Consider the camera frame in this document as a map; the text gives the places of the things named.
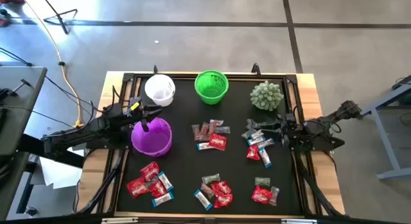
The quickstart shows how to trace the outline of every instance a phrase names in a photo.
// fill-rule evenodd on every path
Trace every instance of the candy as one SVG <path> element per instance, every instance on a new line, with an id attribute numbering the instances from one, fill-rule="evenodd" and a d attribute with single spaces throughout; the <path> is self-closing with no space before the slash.
<path id="1" fill-rule="evenodd" d="M 137 196 L 139 196 L 140 194 L 145 194 L 147 193 L 149 190 L 147 189 L 147 187 L 144 184 L 144 178 L 143 177 L 139 177 L 129 183 L 127 183 L 127 189 L 128 192 L 130 192 L 130 195 L 133 198 L 137 198 Z"/>
<path id="2" fill-rule="evenodd" d="M 258 137 L 256 139 L 254 139 L 254 140 L 248 140 L 247 143 L 249 144 L 249 146 L 252 146 L 253 144 L 257 144 L 261 141 L 265 141 L 265 137 L 261 136 L 261 137 Z"/>
<path id="3" fill-rule="evenodd" d="M 198 151 L 208 150 L 208 149 L 211 149 L 211 148 L 213 148 L 213 147 L 210 147 L 210 145 L 208 145 L 208 142 L 197 144 L 197 150 Z"/>
<path id="4" fill-rule="evenodd" d="M 216 134 L 230 134 L 230 126 L 216 127 Z"/>
<path id="5" fill-rule="evenodd" d="M 213 206 L 199 189 L 195 191 L 194 196 L 200 200 L 201 204 L 207 211 Z"/>
<path id="6" fill-rule="evenodd" d="M 270 178 L 260 178 L 260 177 L 256 177 L 256 178 L 255 178 L 255 184 L 256 184 L 256 185 L 270 186 Z"/>
<path id="7" fill-rule="evenodd" d="M 220 181 L 220 174 L 217 173 L 215 175 L 204 176 L 201 178 L 204 184 L 208 184 L 210 182 L 219 182 Z"/>
<path id="8" fill-rule="evenodd" d="M 258 146 L 258 149 L 260 150 L 272 144 L 274 144 L 274 141 L 272 140 L 272 138 L 269 138 L 266 141 L 261 141 L 260 143 L 257 143 L 257 146 Z"/>
<path id="9" fill-rule="evenodd" d="M 224 120 L 215 120 L 215 119 L 210 120 L 210 125 L 213 124 L 214 126 L 222 126 L 223 123 L 224 123 Z"/>
<path id="10" fill-rule="evenodd" d="M 194 141 L 198 141 L 200 138 L 200 125 L 191 125 L 194 134 Z"/>
<path id="11" fill-rule="evenodd" d="M 146 167 L 140 170 L 142 176 L 149 182 L 153 177 L 160 173 L 160 167 L 156 162 L 149 163 Z"/>
<path id="12" fill-rule="evenodd" d="M 263 134 L 263 131 L 262 130 L 258 130 L 257 132 L 255 132 L 255 133 L 253 133 L 253 134 L 251 134 L 251 139 L 256 139 L 256 138 L 258 138 L 258 137 L 261 137 L 262 135 L 264 135 Z"/>
<path id="13" fill-rule="evenodd" d="M 227 138 L 218 134 L 211 134 L 209 145 L 219 150 L 225 150 L 226 142 Z"/>
<path id="14" fill-rule="evenodd" d="M 254 192 L 252 193 L 251 198 L 255 202 L 259 202 L 262 204 L 267 204 L 268 201 L 271 199 L 272 193 L 266 189 L 260 188 L 258 185 L 256 186 Z"/>
<path id="15" fill-rule="evenodd" d="M 214 196 L 214 191 L 208 187 L 207 185 L 205 185 L 204 183 L 201 183 L 201 187 L 200 189 L 206 193 L 206 195 L 208 195 L 208 198 L 212 198 Z"/>
<path id="16" fill-rule="evenodd" d="M 247 130 L 247 131 L 246 131 L 244 134 L 242 134 L 241 136 L 244 137 L 244 138 L 246 138 L 246 139 L 248 139 L 248 138 L 251 136 L 251 134 L 253 134 L 253 133 L 255 133 L 255 132 L 257 132 L 257 130 L 251 128 L 251 129 Z"/>
<path id="17" fill-rule="evenodd" d="M 214 208 L 228 207 L 232 202 L 232 194 L 216 195 L 216 202 L 214 203 Z"/>
<path id="18" fill-rule="evenodd" d="M 231 188 L 225 183 L 225 181 L 212 183 L 211 188 L 213 188 L 213 191 L 217 195 L 231 194 Z"/>
<path id="19" fill-rule="evenodd" d="M 263 159 L 264 166 L 266 168 L 270 167 L 272 164 L 271 164 L 270 157 L 268 156 L 267 151 L 265 151 L 265 149 L 262 148 L 262 149 L 258 150 L 258 153 L 260 154 L 261 158 Z"/>
<path id="20" fill-rule="evenodd" d="M 158 177 L 160 181 L 162 182 L 163 186 L 167 189 L 167 191 L 170 191 L 174 188 L 163 171 L 159 173 Z"/>
<path id="21" fill-rule="evenodd" d="M 148 189 L 152 192 L 152 195 L 155 198 L 167 193 L 166 188 L 164 188 L 160 180 L 156 180 Z"/>
<path id="22" fill-rule="evenodd" d="M 157 207 L 157 206 L 160 205 L 161 203 L 170 201 L 170 200 L 172 200 L 172 199 L 174 199 L 173 193 L 172 193 L 172 192 L 168 192 L 168 193 L 162 195 L 162 196 L 159 197 L 159 198 L 154 198 L 154 199 L 152 200 L 152 203 L 153 203 L 153 206 L 154 206 L 154 207 Z"/>
<path id="23" fill-rule="evenodd" d="M 271 193 L 272 193 L 272 196 L 271 196 L 270 201 L 268 201 L 268 204 L 276 206 L 277 205 L 277 196 L 278 196 L 278 193 L 280 193 L 280 189 L 278 189 L 277 187 L 272 186 L 271 187 Z"/>
<path id="24" fill-rule="evenodd" d="M 253 160 L 261 159 L 258 155 L 258 147 L 255 144 L 249 147 L 249 152 L 247 153 L 247 157 Z"/>

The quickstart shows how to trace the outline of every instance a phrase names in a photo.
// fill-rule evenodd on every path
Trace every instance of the red snack bag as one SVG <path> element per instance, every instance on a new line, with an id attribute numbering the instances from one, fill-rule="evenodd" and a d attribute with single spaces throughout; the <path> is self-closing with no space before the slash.
<path id="1" fill-rule="evenodd" d="M 149 182 L 153 177 L 160 173 L 160 167 L 156 162 L 149 163 L 146 167 L 140 170 L 142 176 Z"/>
<path id="2" fill-rule="evenodd" d="M 261 157 L 258 155 L 258 146 L 253 144 L 249 147 L 249 152 L 247 153 L 247 157 L 253 160 L 260 160 Z"/>
<path id="3" fill-rule="evenodd" d="M 232 202 L 232 194 L 216 195 L 216 202 L 214 203 L 214 208 L 228 207 Z"/>
<path id="4" fill-rule="evenodd" d="M 255 202 L 259 202 L 262 204 L 267 204 L 268 201 L 270 201 L 271 197 L 272 197 L 271 191 L 262 189 L 258 185 L 256 186 L 256 189 L 254 190 L 251 196 L 251 198 Z"/>
<path id="5" fill-rule="evenodd" d="M 128 192 L 130 192 L 130 195 L 133 198 L 137 198 L 137 196 L 139 196 L 140 194 L 145 194 L 149 191 L 147 189 L 147 187 L 145 186 L 145 184 L 144 184 L 144 178 L 143 177 L 139 177 L 139 178 L 127 183 L 127 189 L 128 189 Z"/>
<path id="6" fill-rule="evenodd" d="M 225 150 L 226 142 L 227 138 L 218 134 L 211 134 L 210 142 L 208 143 L 208 145 L 219 150 Z"/>
<path id="7" fill-rule="evenodd" d="M 217 195 L 231 194 L 231 188 L 225 181 L 212 183 L 211 188 Z"/>
<path id="8" fill-rule="evenodd" d="M 158 198 L 167 193 L 166 188 L 162 185 L 160 180 L 156 180 L 150 185 L 149 190 L 152 192 L 153 197 Z"/>

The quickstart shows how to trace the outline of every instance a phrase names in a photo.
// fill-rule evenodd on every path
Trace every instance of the electrical cord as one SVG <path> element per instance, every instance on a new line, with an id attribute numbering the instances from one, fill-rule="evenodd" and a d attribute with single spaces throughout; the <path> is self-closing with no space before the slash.
<path id="1" fill-rule="evenodd" d="M 18 106 L 11 106 L 11 105 L 0 105 L 0 108 L 1 108 L 1 107 L 4 107 L 4 108 L 19 108 L 19 109 L 24 109 L 24 110 L 27 110 L 27 111 L 30 111 L 30 112 L 34 112 L 34 113 L 36 113 L 36 114 L 38 114 L 38 115 L 44 116 L 44 117 L 46 117 L 46 118 L 48 118 L 48 119 L 54 120 L 54 121 L 56 121 L 56 122 L 62 123 L 63 125 L 67 125 L 68 127 L 72 128 L 71 125 L 69 125 L 69 124 L 67 124 L 67 123 L 65 123 L 65 122 L 63 122 L 63 121 L 59 121 L 59 120 L 57 120 L 57 119 L 54 119 L 54 118 L 49 117 L 49 116 L 46 116 L 46 115 L 44 115 L 44 114 L 41 114 L 40 112 L 36 112 L 36 111 L 31 110 L 31 109 L 28 109 L 28 108 L 18 107 Z"/>
<path id="2" fill-rule="evenodd" d="M 60 50 L 58 50 L 57 44 L 55 42 L 55 40 L 53 39 L 53 36 L 51 36 L 50 31 L 47 29 L 46 25 L 44 24 L 43 20 L 40 19 L 40 17 L 37 15 L 36 11 L 31 7 L 31 5 L 29 4 L 29 2 L 27 0 L 24 0 L 26 2 L 26 4 L 30 7 L 30 9 L 33 11 L 33 13 L 35 14 L 36 18 L 40 21 L 41 25 L 44 27 L 44 29 L 46 30 L 47 34 L 49 35 L 49 38 L 51 39 L 51 41 L 54 44 L 54 47 L 56 49 L 57 52 L 57 56 L 58 56 L 58 65 L 61 67 L 62 70 L 62 74 L 63 74 L 63 79 L 64 81 L 67 83 L 67 85 L 69 86 L 69 88 L 71 89 L 71 91 L 73 92 L 74 95 L 76 95 L 77 98 L 77 111 L 78 111 L 78 116 L 77 116 L 77 121 L 74 124 L 74 127 L 79 127 L 82 126 L 82 110 L 80 108 L 80 100 L 78 99 L 78 95 L 76 93 L 76 91 L 74 90 L 73 86 L 70 84 L 70 82 L 67 79 L 67 75 L 66 75 L 66 69 L 65 69 L 65 63 L 62 60 L 61 54 L 60 54 Z"/>

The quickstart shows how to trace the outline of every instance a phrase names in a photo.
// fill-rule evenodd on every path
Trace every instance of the succulent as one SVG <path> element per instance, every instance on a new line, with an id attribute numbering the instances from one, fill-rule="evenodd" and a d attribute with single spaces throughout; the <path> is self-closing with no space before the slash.
<path id="1" fill-rule="evenodd" d="M 281 94 L 280 86 L 278 84 L 268 83 L 268 81 L 256 85 L 250 93 L 250 96 L 253 105 L 269 111 L 276 109 L 284 98 L 284 95 Z"/>

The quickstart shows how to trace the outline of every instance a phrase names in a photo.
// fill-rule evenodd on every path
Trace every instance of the concrete floor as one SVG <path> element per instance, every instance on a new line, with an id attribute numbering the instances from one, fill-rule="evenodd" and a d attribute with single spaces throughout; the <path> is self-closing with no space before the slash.
<path id="1" fill-rule="evenodd" d="M 43 0 L 27 0 L 40 17 L 53 14 Z M 79 9 L 76 19 L 99 21 L 236 21 L 286 22 L 283 0 L 50 0 L 59 12 Z M 411 23 L 411 0 L 290 0 L 294 22 Z M 14 16 L 33 17 L 24 5 L 8 5 Z M 98 102 L 106 71 L 249 72 L 257 62 L 263 72 L 295 73 L 287 28 L 205 28 L 73 26 L 64 35 L 48 26 L 56 39 L 67 75 L 81 98 Z M 315 74 L 324 114 L 352 99 L 362 108 L 388 92 L 397 78 L 410 74 L 411 29 L 295 30 L 304 73 Z M 49 69 L 48 76 L 66 88 L 58 58 L 44 30 L 36 25 L 0 29 L 0 46 Z M 0 61 L 8 60 L 0 55 Z M 76 105 L 45 82 L 35 110 L 68 123 Z M 411 179 L 379 181 L 391 169 L 374 121 L 342 121 L 338 137 L 345 146 L 335 151 L 345 210 L 355 218 L 411 223 Z M 64 128 L 32 115 L 26 132 L 35 137 Z M 42 216 L 71 212 L 74 189 L 52 191 L 29 205 Z"/>

